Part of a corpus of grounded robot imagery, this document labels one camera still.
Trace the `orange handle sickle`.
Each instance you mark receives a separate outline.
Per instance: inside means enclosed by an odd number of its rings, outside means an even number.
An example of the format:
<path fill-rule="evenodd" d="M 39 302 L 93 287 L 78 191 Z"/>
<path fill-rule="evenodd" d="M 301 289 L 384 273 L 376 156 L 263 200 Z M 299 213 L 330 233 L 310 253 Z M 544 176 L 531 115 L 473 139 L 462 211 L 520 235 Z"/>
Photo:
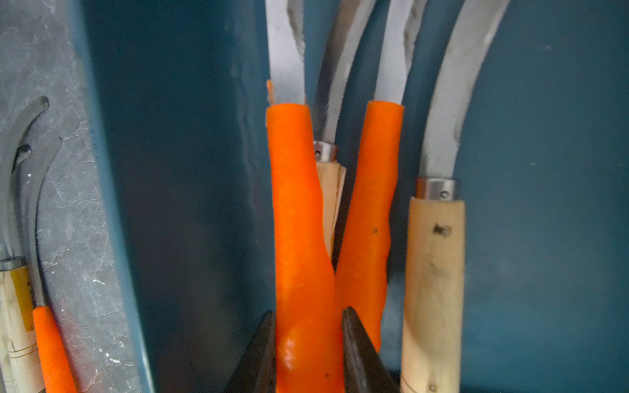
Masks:
<path fill-rule="evenodd" d="M 355 183 L 335 273 L 339 309 L 353 308 L 376 350 L 382 346 L 390 212 L 398 177 L 402 104 L 425 1 L 392 1 L 373 98 L 361 132 Z"/>
<path fill-rule="evenodd" d="M 70 361 L 65 350 L 60 329 L 47 303 L 44 280 L 40 270 L 37 214 L 39 197 L 46 173 L 62 146 L 62 139 L 54 137 L 45 147 L 33 154 L 27 165 L 27 185 L 23 187 L 26 206 L 22 219 L 22 233 L 28 256 L 30 278 L 34 293 L 34 329 L 39 350 L 39 359 L 47 392 L 76 392 Z"/>
<path fill-rule="evenodd" d="M 306 100 L 302 1 L 267 1 L 278 392 L 344 390 L 341 312 L 324 243 L 323 196 Z"/>

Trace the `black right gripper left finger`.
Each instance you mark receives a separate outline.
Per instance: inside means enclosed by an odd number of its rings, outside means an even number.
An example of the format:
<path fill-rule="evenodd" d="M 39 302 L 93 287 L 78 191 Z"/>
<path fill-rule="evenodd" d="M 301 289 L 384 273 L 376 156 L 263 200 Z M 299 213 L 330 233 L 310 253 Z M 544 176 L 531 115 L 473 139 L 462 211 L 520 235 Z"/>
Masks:
<path fill-rule="evenodd" d="M 223 393 L 276 391 L 276 313 L 267 311 Z"/>

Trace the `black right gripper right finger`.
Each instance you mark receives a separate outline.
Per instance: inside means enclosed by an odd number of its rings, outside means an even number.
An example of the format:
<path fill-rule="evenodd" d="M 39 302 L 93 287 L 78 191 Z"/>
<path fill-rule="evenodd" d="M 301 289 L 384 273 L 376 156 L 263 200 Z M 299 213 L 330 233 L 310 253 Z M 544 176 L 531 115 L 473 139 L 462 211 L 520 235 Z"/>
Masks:
<path fill-rule="evenodd" d="M 342 311 L 342 335 L 346 393 L 400 391 L 352 307 Z"/>

